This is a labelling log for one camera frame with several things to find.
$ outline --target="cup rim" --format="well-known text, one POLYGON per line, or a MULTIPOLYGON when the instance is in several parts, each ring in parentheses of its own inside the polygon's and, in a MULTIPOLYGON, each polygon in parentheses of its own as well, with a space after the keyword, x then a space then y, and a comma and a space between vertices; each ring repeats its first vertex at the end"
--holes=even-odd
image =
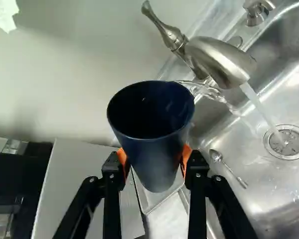
POLYGON ((194 96, 192 95, 192 93, 186 88, 184 87, 183 85, 181 85, 180 83, 177 83, 175 81, 161 81, 161 80, 147 80, 147 81, 140 81, 140 82, 136 82, 136 83, 133 83, 133 84, 130 84, 128 86, 125 86, 124 88, 120 89, 118 92, 116 92, 112 98, 110 99, 109 103, 108 103, 108 107, 107 107, 107 110, 106 110, 106 115, 107 115, 107 119, 108 119, 108 122, 112 128, 113 131, 117 131, 119 132, 121 135, 129 138, 129 139, 135 139, 135 140, 142 140, 142 141, 152 141, 152 140, 158 140, 158 139, 164 139, 166 137, 169 137, 171 135, 174 135, 174 134, 177 134, 178 132, 180 132, 181 130, 183 130, 187 125, 188 123, 191 121, 191 119, 193 118, 193 115, 194 115, 194 111, 195 111, 195 103, 194 103, 194 96), (172 133, 169 133, 167 135, 163 135, 163 136, 160 136, 160 137, 156 137, 156 138, 138 138, 138 137, 132 137, 132 136, 129 136, 129 135, 126 135, 125 133, 122 133, 121 131, 117 130, 112 122, 110 121, 110 118, 109 118, 109 106, 112 102, 112 100, 115 98, 115 96, 117 96, 120 92, 122 92, 123 90, 126 90, 127 88, 130 88, 134 85, 138 85, 138 84, 144 84, 144 83, 148 83, 148 82, 161 82, 162 84, 165 84, 165 83, 169 83, 169 84, 175 84, 175 85, 178 85, 180 87, 183 87, 184 91, 188 92, 188 94, 191 96, 192 98, 192 101, 191 101, 191 107, 190 107, 190 112, 187 114, 187 119, 185 120, 184 124, 182 125, 182 127, 180 127, 179 129, 177 129, 176 131, 172 132, 172 133))

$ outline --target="faucet spout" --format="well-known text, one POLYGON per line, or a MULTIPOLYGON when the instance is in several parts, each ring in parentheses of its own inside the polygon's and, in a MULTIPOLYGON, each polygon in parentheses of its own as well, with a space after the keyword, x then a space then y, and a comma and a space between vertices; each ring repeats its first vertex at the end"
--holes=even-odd
POLYGON ((206 72, 222 89, 247 82, 256 70, 256 60, 223 41, 197 36, 185 45, 185 54, 196 69, 206 72))

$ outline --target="faucet handle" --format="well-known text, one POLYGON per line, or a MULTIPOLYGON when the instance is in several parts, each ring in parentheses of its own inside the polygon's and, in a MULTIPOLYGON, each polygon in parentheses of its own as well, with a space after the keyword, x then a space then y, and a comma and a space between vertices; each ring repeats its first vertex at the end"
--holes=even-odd
POLYGON ((154 13, 150 6, 150 1, 146 0, 142 4, 142 13, 147 16, 158 28, 165 45, 171 50, 178 50, 188 41, 187 37, 181 33, 179 28, 163 23, 154 13))
POLYGON ((246 0, 243 4, 243 8, 247 11, 252 11, 252 9, 258 5, 264 6, 268 11, 272 11, 276 8, 270 0, 246 0))

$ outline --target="dark blue cup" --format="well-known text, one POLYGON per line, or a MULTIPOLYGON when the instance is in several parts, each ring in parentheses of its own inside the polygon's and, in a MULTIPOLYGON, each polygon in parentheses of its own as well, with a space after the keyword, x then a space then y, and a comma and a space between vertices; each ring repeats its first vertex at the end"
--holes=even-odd
POLYGON ((176 82, 138 82, 110 100, 108 121, 149 191, 173 184, 193 113, 193 95, 176 82))

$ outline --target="metal spoon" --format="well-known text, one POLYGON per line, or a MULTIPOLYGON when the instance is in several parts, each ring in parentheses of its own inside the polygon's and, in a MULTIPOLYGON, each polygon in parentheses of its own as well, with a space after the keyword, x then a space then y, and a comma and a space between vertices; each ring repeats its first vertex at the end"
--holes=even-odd
POLYGON ((248 184, 241 178, 237 177, 233 170, 223 161, 223 155, 221 152, 218 152, 214 149, 209 150, 209 156, 213 160, 214 163, 223 163, 225 167, 228 169, 228 171, 236 178, 236 180, 239 182, 239 184, 246 189, 248 187, 248 184))

